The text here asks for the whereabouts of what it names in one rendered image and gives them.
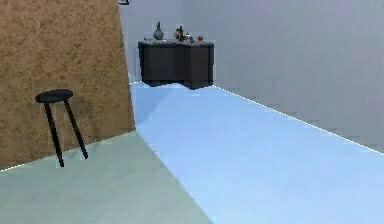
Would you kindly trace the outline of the dark brown kitchen cabinet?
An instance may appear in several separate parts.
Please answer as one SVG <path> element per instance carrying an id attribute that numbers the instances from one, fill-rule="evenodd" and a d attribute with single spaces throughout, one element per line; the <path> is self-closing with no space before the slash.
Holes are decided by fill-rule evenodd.
<path id="1" fill-rule="evenodd" d="M 214 44 L 139 41 L 141 80 L 157 87 L 178 83 L 191 90 L 213 84 Z"/>

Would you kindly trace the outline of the grey round vase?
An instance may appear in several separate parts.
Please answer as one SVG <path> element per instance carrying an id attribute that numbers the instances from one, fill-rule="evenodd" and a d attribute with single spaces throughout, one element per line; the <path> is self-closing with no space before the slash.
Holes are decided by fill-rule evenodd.
<path id="1" fill-rule="evenodd" d="M 162 40 L 163 37 L 164 37 L 164 33 L 163 31 L 161 30 L 161 23 L 158 22 L 157 23 L 157 27 L 156 27 L 156 30 L 153 34 L 153 37 L 156 39 L 156 40 Z"/>

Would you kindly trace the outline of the black round stool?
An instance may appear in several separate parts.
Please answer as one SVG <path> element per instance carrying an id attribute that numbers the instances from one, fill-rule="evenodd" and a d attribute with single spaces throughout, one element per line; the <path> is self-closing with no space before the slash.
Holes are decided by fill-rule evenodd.
<path id="1" fill-rule="evenodd" d="M 50 107 L 51 104 L 58 103 L 58 102 L 64 103 L 67 114 L 68 114 L 69 119 L 70 119 L 70 122 L 72 124 L 73 131 L 76 135 L 80 149 L 82 151 L 83 157 L 85 159 L 88 158 L 88 152 L 86 150 L 86 147 L 85 147 L 85 144 L 83 141 L 83 137 L 81 135 L 80 129 L 77 125 L 75 116 L 73 114 L 72 108 L 71 108 L 70 103 L 69 103 L 69 99 L 73 95 L 74 95 L 74 93 L 70 89 L 52 89 L 52 90 L 47 90 L 47 91 L 41 92 L 41 93 L 37 94 L 35 97 L 35 101 L 37 103 L 44 105 L 48 125 L 50 128 L 51 137 L 52 137 L 54 147 L 55 147 L 56 156 L 57 156 L 59 165 L 61 167 L 64 167 L 65 164 L 64 164 L 64 160 L 63 160 L 62 149 L 60 146 L 60 140 L 58 137 L 56 126 L 55 126 L 55 121 L 54 121 L 54 118 L 52 115 L 52 110 Z"/>

